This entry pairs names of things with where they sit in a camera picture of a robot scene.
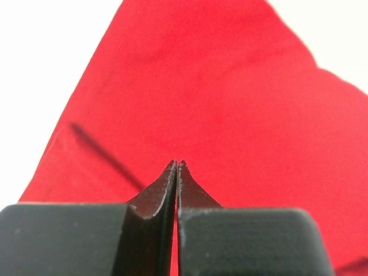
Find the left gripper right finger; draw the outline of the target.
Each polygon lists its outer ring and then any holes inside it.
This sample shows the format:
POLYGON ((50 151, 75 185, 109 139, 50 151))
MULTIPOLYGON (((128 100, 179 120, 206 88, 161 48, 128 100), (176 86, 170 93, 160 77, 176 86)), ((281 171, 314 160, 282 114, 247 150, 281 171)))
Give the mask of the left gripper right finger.
POLYGON ((180 275, 334 275, 320 231, 296 208, 225 208, 178 165, 180 275))

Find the red t shirt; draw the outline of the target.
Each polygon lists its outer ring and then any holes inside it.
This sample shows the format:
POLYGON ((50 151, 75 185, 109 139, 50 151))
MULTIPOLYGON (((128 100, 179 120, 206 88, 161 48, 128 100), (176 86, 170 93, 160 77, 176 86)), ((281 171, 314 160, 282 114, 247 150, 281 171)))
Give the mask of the red t shirt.
POLYGON ((169 161, 230 207, 297 207, 367 256, 367 96, 265 1, 124 1, 21 196, 118 202, 169 161))

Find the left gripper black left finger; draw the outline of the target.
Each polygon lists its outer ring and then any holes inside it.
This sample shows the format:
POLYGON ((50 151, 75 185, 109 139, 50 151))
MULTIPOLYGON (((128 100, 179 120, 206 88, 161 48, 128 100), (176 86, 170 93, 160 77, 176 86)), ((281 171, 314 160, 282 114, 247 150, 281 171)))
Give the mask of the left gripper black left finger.
POLYGON ((125 203, 1 211, 2 275, 169 275, 177 163, 125 203))

